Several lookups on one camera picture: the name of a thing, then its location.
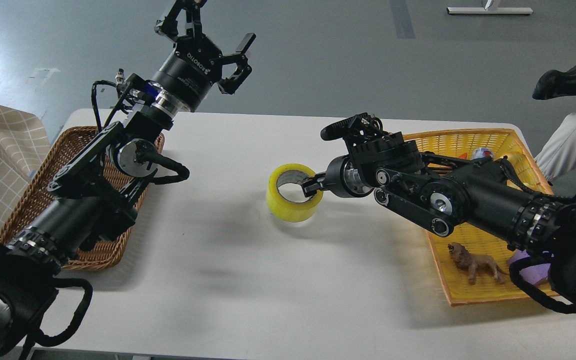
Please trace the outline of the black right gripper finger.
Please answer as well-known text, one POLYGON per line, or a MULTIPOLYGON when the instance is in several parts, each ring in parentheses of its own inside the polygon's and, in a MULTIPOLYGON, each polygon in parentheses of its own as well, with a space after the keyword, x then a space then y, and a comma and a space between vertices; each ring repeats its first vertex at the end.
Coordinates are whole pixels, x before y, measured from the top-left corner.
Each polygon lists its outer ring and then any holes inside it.
POLYGON ((325 174, 315 174, 313 177, 307 177, 301 182, 302 193, 305 198, 313 198, 318 192, 327 191, 323 184, 325 174))

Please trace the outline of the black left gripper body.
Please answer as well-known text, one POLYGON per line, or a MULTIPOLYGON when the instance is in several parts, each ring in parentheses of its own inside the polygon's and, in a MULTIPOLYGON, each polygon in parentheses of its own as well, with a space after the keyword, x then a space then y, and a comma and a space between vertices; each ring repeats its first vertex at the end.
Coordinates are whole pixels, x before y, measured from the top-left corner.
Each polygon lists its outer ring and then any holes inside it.
POLYGON ((207 36, 199 47, 192 39, 183 37, 173 44, 172 51, 151 78, 161 88, 178 98, 188 112, 195 112, 210 88, 221 77, 221 70, 210 64, 222 51, 207 36))

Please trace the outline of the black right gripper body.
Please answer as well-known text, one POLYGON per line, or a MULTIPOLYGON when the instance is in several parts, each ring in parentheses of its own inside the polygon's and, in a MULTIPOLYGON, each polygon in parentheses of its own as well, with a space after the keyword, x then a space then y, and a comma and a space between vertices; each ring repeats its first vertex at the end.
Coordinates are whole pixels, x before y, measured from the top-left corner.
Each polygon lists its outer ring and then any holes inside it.
POLYGON ((371 187, 363 183, 349 155, 344 155, 334 158, 327 167, 323 191, 339 198, 365 198, 371 194, 371 187))

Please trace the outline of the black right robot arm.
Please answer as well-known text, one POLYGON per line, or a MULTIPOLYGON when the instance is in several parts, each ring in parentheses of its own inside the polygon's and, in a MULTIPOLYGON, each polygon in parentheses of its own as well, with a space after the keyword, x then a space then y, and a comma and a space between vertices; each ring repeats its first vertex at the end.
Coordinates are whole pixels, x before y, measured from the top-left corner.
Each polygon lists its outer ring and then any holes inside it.
POLYGON ((509 250, 526 251, 509 268, 521 291, 546 309, 576 313, 576 194, 532 190, 506 159, 421 152, 366 112, 326 126, 320 136, 343 139, 348 153, 301 181, 306 198, 324 191, 339 198, 373 194, 382 207, 440 237, 471 224, 509 250))

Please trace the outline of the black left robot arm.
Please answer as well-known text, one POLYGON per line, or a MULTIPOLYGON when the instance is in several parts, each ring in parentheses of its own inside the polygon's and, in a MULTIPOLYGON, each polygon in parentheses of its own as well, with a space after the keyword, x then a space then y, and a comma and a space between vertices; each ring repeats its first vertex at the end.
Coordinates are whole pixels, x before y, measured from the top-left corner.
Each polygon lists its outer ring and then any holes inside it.
POLYGON ((203 0, 176 0, 155 25, 173 50, 152 79, 116 76, 118 100, 101 122, 91 94, 97 135, 55 173, 54 200, 6 244, 0 243, 0 356, 24 341, 23 356, 38 344, 69 340, 89 309, 93 287, 82 278, 59 278, 62 268, 101 240, 135 225, 135 203, 149 185, 187 180, 190 171, 159 153, 156 139, 180 111, 194 112, 213 85, 234 94, 251 74, 245 34, 224 55, 203 32, 203 0))

